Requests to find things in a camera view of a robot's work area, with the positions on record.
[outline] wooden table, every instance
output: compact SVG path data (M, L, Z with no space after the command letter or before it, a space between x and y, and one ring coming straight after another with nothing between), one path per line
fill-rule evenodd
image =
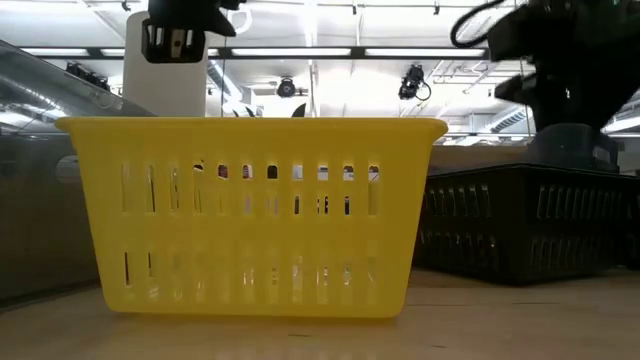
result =
M0 359L640 359L640 273L505 288L415 271L388 321L142 316L90 289L0 314Z

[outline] basket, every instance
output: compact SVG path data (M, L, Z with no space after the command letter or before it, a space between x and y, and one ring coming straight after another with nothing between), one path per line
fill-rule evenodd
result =
M112 310L391 317L434 119L66 118Z
M637 227L633 177L515 164L427 184L415 263L492 282L601 272Z

